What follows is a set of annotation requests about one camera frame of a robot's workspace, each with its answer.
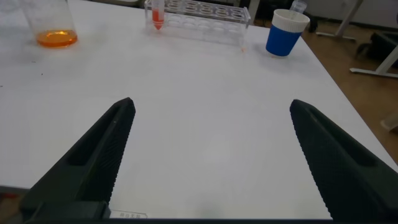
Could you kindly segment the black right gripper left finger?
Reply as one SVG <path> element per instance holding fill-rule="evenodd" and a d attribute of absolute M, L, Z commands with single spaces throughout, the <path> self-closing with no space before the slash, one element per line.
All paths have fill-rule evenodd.
<path fill-rule="evenodd" d="M 136 109 L 130 98 L 104 115 L 25 194 L 25 220 L 96 220 L 110 214 L 109 201 Z"/>

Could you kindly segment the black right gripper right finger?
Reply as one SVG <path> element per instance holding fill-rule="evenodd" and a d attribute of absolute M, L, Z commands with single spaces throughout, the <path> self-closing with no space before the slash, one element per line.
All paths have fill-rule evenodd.
<path fill-rule="evenodd" d="M 337 222 L 396 222 L 397 172 L 316 107 L 290 105 L 313 179 Z"/>

